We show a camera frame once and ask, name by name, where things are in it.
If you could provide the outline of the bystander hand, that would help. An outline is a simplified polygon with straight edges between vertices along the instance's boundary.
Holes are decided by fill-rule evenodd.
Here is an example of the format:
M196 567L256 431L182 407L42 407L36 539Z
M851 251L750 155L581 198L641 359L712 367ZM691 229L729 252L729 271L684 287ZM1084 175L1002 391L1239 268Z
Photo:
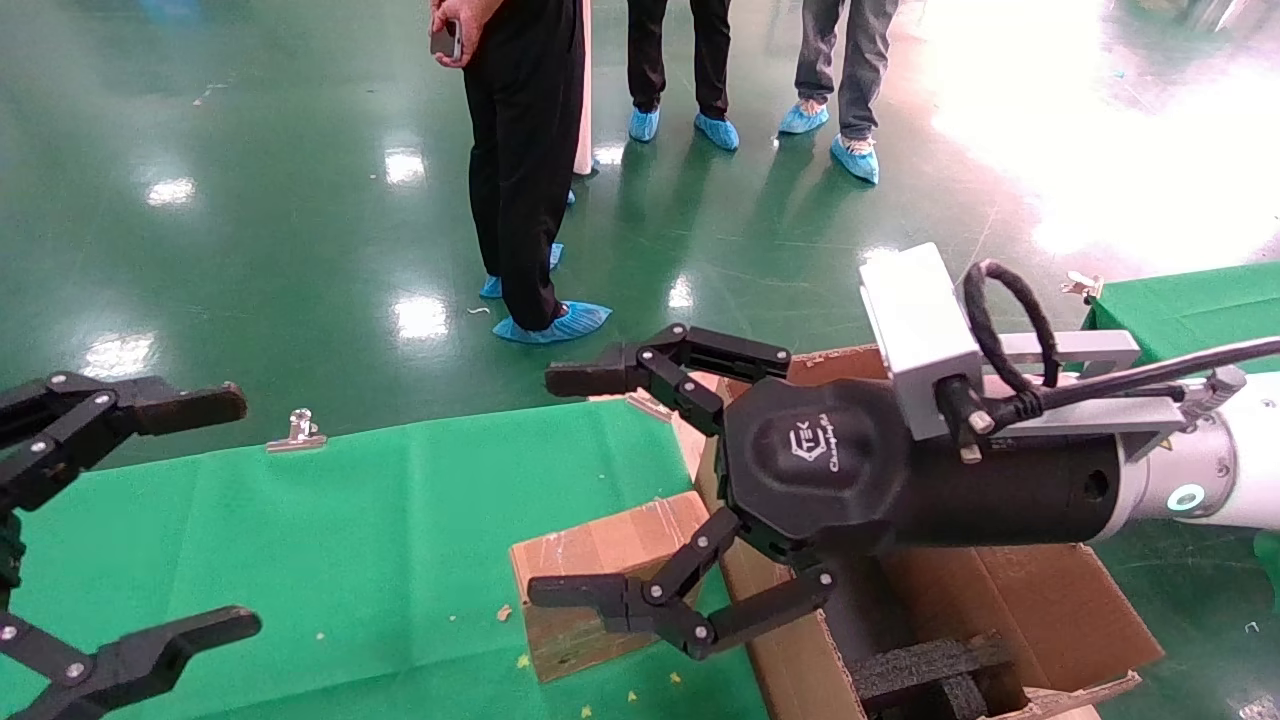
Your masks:
M457 53L434 54L436 63L454 69L466 67L479 47L485 26L500 4L502 1L430 1L431 31L442 32L448 24L453 24L461 37Z

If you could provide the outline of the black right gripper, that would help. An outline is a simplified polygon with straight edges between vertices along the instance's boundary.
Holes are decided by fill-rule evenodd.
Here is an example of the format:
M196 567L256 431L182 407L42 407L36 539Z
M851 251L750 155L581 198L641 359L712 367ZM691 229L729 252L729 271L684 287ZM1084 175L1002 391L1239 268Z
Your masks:
M1123 474L1115 438L982 441L980 460L968 464L946 437L913 438L887 382L796 386L778 379L791 357L675 323L643 342L609 345L590 363L550 364L545 388L556 397L643 389L701 434L722 433L719 495L733 511L713 512L652 579L534 577L531 605L590 609L607 632L652 633L701 661L815 612L837 587L831 570L814 566L699 612L689 594L740 536L797 568L823 553L1084 543L1111 521ZM760 382L724 407L694 372Z

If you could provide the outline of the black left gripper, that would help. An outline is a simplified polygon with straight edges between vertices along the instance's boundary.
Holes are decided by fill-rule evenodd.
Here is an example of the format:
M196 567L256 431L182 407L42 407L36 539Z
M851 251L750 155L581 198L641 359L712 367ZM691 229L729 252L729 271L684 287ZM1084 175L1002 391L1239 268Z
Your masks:
M1 589L20 585L20 519L56 497L133 436L166 436L238 421L247 415L230 382L178 389L159 375L100 380L56 372L3 392ZM257 635L261 618L243 606L145 628L92 653L1 614L1 652L47 679L13 719L101 719L169 693L197 653Z

